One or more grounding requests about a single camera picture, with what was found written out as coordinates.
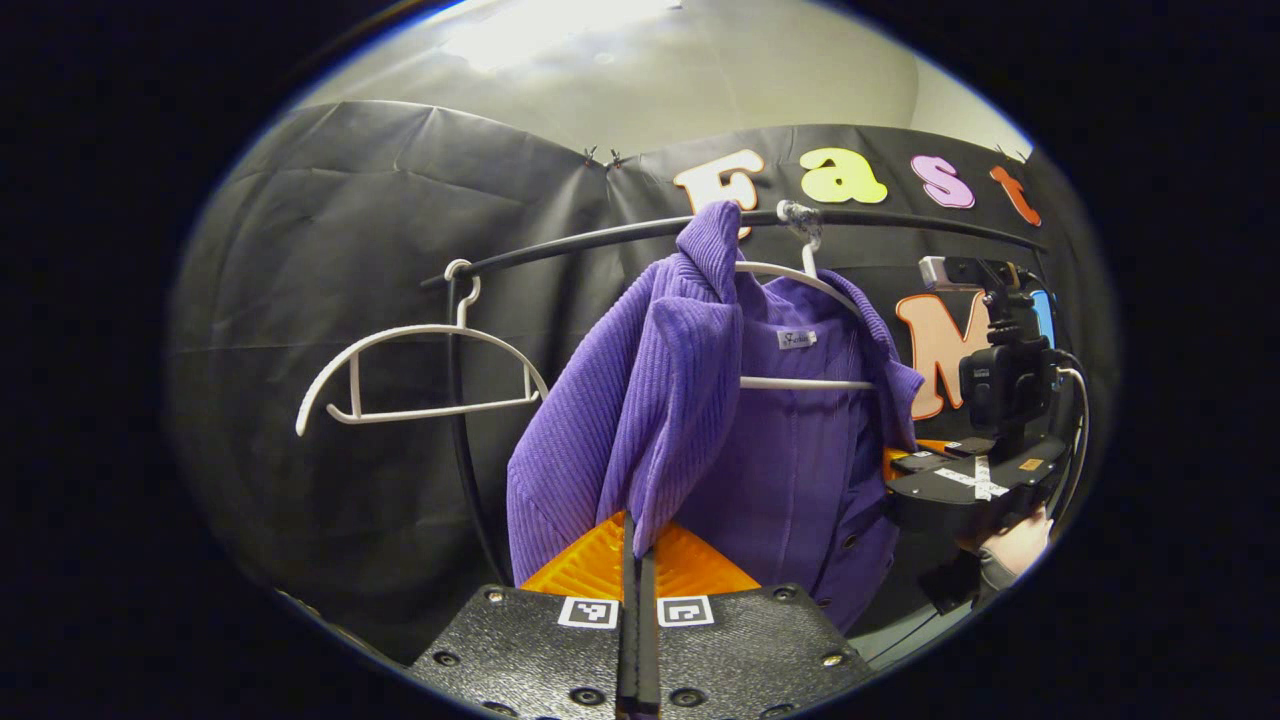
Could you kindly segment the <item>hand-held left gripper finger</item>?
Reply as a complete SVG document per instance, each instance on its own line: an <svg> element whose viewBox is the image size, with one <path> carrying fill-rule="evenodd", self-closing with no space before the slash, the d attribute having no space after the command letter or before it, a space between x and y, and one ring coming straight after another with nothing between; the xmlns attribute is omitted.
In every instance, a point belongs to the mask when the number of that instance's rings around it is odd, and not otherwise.
<svg viewBox="0 0 1280 720"><path fill-rule="evenodd" d="M869 664L800 585L763 585L669 525L644 557L640 698L659 719L787 719L869 682Z"/></svg>
<svg viewBox="0 0 1280 720"><path fill-rule="evenodd" d="M602 523L622 598L483 585L408 669L480 719L626 719L635 698L634 521Z"/></svg>

